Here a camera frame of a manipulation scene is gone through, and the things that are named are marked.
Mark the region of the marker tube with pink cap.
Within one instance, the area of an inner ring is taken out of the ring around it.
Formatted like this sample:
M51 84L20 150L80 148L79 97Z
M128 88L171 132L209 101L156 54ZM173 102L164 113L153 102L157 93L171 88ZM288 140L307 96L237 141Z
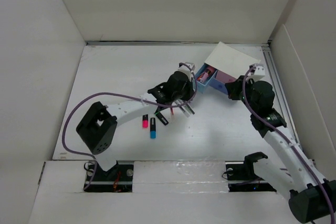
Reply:
M204 72L199 76L198 81L200 83L204 83L214 72L215 72L215 69L211 66L208 66L204 70Z

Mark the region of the blue drawer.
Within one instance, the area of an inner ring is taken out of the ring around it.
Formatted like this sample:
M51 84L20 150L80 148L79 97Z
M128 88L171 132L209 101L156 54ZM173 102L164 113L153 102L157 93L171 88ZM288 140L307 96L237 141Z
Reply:
M205 90L212 83L212 80L214 79L216 74L217 74L216 68L207 64L203 64L202 67L196 73L196 83L198 92L204 93Z

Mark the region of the white drawer organizer box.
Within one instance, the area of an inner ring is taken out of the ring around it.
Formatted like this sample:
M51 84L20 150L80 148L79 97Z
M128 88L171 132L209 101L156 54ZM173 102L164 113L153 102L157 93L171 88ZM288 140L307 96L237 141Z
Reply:
M235 78L245 75L249 66L260 63L257 60L223 42L219 42L203 64L210 65L219 71L225 72ZM227 94L225 84L214 77L210 87Z

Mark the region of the pink drawer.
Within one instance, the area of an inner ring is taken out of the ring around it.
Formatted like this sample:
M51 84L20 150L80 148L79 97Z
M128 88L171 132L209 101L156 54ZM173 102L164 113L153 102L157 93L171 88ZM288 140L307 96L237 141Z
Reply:
M215 79L221 83L226 84L236 81L237 78L218 70Z

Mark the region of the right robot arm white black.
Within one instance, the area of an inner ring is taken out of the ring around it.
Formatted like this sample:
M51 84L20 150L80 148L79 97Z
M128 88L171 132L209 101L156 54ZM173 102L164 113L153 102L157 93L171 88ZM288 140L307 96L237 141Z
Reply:
M325 216L335 223L335 181L321 174L293 139L284 118L273 107L272 85L240 76L225 87L231 100L242 101L247 107L252 126L284 164L284 168L277 167L266 154L256 152L245 156L243 163L227 167L227 178L263 179L283 196L300 223Z

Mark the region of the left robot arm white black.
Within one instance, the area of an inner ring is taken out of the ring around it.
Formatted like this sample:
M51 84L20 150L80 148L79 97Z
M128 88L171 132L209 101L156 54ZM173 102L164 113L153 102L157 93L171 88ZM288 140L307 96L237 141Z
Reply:
M76 132L96 159L99 174L105 180L117 175L117 160L110 145L117 127L147 114L172 108L178 100L187 103L195 96L194 72L179 68L168 79L139 97L113 105L95 102L76 127Z

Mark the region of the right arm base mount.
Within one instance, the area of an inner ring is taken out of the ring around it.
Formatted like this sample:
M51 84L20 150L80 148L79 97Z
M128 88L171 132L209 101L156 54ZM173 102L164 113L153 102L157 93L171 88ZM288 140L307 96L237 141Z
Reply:
M254 173L253 165L260 159L267 158L264 153L256 152L245 156L243 161L226 162L226 171L222 173L222 178L228 182L228 191L230 193L276 192L269 183Z

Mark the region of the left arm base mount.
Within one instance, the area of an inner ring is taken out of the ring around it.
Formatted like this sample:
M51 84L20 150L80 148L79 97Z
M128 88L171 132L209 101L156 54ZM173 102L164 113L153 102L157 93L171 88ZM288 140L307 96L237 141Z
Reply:
M83 190L86 193L131 193L133 187L134 164L117 163L108 171L93 161L85 162L86 179Z

